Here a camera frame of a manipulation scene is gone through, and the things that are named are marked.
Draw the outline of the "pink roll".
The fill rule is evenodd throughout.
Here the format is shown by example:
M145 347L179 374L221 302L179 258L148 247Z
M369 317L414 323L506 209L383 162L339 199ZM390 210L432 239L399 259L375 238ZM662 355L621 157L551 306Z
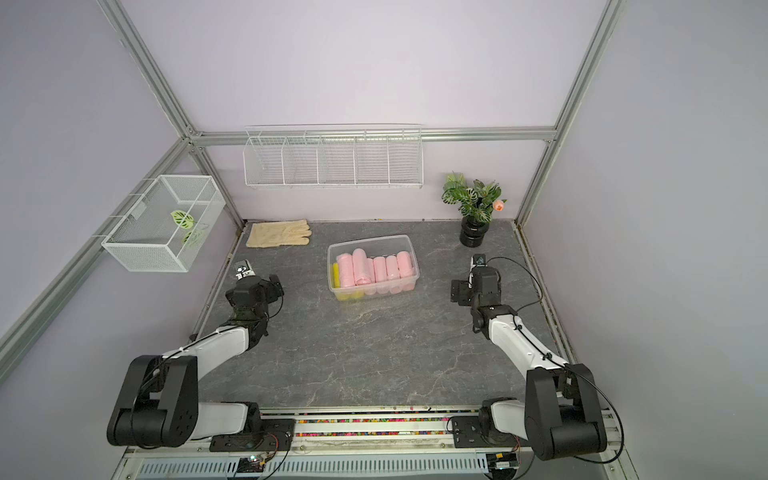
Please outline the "pink roll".
M373 282L369 258L362 248L356 248L352 253L352 265L356 286L369 285Z
M388 281L394 281L400 278L398 259L395 255L385 258L386 274Z
M373 259L373 269L376 283L383 283L388 280L386 258L378 256Z
M401 278L409 278L415 275L413 260L408 251L400 251L396 255L396 260Z
M356 286L353 257L344 253L336 258L338 270L338 284L340 288L352 288Z

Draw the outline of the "yellow trash bag roll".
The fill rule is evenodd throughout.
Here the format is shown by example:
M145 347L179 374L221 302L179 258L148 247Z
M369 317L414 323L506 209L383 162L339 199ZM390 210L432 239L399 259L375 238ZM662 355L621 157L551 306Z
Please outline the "yellow trash bag roll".
M337 293L336 298L339 301L350 301L350 300L358 300L365 296L365 293L363 291L355 291L351 293Z
M334 263L331 267L331 280L333 288L340 288L340 270L339 265Z

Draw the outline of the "clear plastic storage box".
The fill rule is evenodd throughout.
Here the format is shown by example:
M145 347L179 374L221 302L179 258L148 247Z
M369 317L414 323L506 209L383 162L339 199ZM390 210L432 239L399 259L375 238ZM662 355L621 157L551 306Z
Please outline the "clear plastic storage box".
M331 267L336 263L336 258L344 253L352 255L356 248L362 248L366 252L369 258L368 262L373 282L369 285L355 286L352 288L333 288ZM415 268L415 275L409 278L400 277L394 281L387 280L383 283L376 283L373 259L378 256L383 256L385 258L390 255L396 256L400 251L408 251L410 253ZM327 250L327 263L329 289L335 297L337 293L351 293L355 291L363 291L365 293L365 296L358 300L402 294L413 291L420 277L420 269L416 259L415 249L411 239L407 235L392 235L332 244Z

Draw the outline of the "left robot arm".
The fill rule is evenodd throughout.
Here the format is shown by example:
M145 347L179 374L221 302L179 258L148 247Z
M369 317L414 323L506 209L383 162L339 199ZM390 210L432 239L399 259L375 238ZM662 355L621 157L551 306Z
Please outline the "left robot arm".
M240 274L226 292L229 320L183 347L135 358L107 424L108 442L151 450L213 437L249 435L253 443L260 441L264 430L257 404L203 402L199 382L268 335L269 307L283 297L278 276Z

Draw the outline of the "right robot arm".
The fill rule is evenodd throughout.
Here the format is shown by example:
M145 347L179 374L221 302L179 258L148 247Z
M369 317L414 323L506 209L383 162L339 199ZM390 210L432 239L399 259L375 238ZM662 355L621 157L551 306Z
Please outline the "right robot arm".
M598 460L588 456L608 449L602 408L607 404L618 425L620 443L599 464L621 458L626 448L623 421L597 387L591 370L555 354L525 326L518 309L502 302L501 274L483 255L472 258L465 280L451 283L450 299L470 309L472 330L497 346L525 377L522 400L483 402L478 423L485 442L514 436L527 440L542 461L573 457L596 464Z

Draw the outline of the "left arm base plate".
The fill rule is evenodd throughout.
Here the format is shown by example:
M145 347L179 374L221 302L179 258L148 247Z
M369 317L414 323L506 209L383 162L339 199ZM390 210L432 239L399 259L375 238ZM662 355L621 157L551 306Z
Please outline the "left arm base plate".
M296 421L292 418L261 419L253 430L247 427L236 434L217 435L211 439L210 452L275 453L290 449Z

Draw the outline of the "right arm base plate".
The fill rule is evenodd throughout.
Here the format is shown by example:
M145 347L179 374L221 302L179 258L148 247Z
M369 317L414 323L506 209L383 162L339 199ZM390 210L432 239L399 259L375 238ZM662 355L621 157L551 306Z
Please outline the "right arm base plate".
M455 448L515 448L519 441L512 434L484 433L478 417L450 416L446 421L446 431L453 440Z

